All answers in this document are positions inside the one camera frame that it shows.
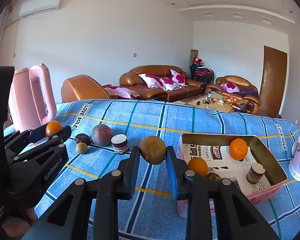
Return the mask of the person's hand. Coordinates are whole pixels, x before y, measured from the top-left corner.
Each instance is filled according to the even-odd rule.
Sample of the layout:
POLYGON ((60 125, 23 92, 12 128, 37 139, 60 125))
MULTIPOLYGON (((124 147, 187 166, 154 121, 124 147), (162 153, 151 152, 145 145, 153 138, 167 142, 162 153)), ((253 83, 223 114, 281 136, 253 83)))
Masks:
POLYGON ((29 221, 16 217, 8 217, 2 224, 2 228, 5 230, 9 237, 21 237, 25 235, 33 224, 37 221, 38 217, 34 208, 26 209, 25 215, 29 221))

